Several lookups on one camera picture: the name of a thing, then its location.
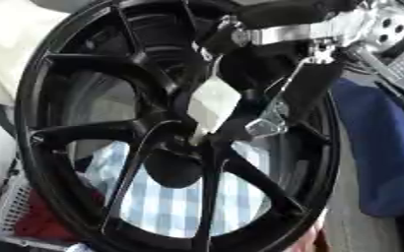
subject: wheel spoke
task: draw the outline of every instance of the wheel spoke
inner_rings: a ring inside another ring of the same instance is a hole
[[[174,80],[145,53],[132,56],[50,53],[46,55],[46,58],[73,71],[91,70],[127,80],[130,83],[133,80],[139,80],[140,82],[132,84],[150,95],[170,95],[177,88]]]
[[[128,45],[128,49],[131,54],[145,53],[145,47],[143,46],[141,40],[136,35],[132,26],[127,20],[127,17],[123,13],[119,6],[119,3],[113,3],[111,6],[112,14],[115,17],[117,26],[120,28],[122,35]]]
[[[112,76],[123,77],[130,69],[130,59],[125,56],[85,54],[85,53],[50,53],[48,60],[70,70],[87,69]]]
[[[114,140],[130,143],[135,137],[142,137],[156,124],[171,122],[164,112],[124,121],[101,122],[77,126],[55,126],[35,130],[31,142],[56,147],[63,147],[78,140]]]
[[[206,148],[202,157],[205,161],[203,167],[203,196],[202,196],[202,218],[199,229],[193,238],[193,251],[208,252],[211,246],[211,225],[213,223],[216,209],[221,173],[224,168],[224,161],[217,160],[212,148]]]
[[[153,75],[161,85],[161,88],[165,90],[168,95],[173,93],[177,85],[169,75],[147,55],[145,46],[136,35],[119,4],[112,5],[112,12],[116,15],[118,26],[121,28],[128,46],[131,48],[131,61]]]
[[[317,129],[313,128],[307,122],[302,121],[297,125],[292,126],[290,130],[302,134],[309,141],[317,145],[328,146],[331,144],[331,140],[328,136],[321,134]]]
[[[172,134],[181,134],[181,124],[178,121],[167,121],[156,124],[150,128],[143,137],[138,138],[130,145],[130,153],[127,156],[124,167],[119,175],[115,189],[108,205],[105,208],[101,224],[101,231],[105,233],[110,219],[118,219],[120,208],[134,177],[136,176],[141,164],[148,155],[159,146],[161,146]]]
[[[272,208],[280,215],[299,215],[304,212],[304,207],[297,200],[287,193],[269,176],[260,171],[257,167],[240,156],[236,151],[230,149],[230,162],[226,171],[230,172],[246,182],[262,190],[272,202]]]

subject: checkered cloth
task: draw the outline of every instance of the checkered cloth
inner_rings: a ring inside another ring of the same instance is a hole
[[[250,144],[236,142],[233,148],[264,173],[269,174],[269,154]],[[129,153],[125,143],[114,142],[97,151],[86,177],[108,201]],[[161,186],[144,166],[134,178],[121,207],[120,217],[144,230],[171,236],[192,237],[202,210],[202,179],[183,189]],[[265,195],[240,178],[224,173],[216,204],[212,235],[236,230],[254,220]]]

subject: blue cloth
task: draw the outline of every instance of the blue cloth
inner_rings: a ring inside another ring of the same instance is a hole
[[[346,80],[333,94],[358,167],[362,212],[404,215],[404,111],[382,91]]]

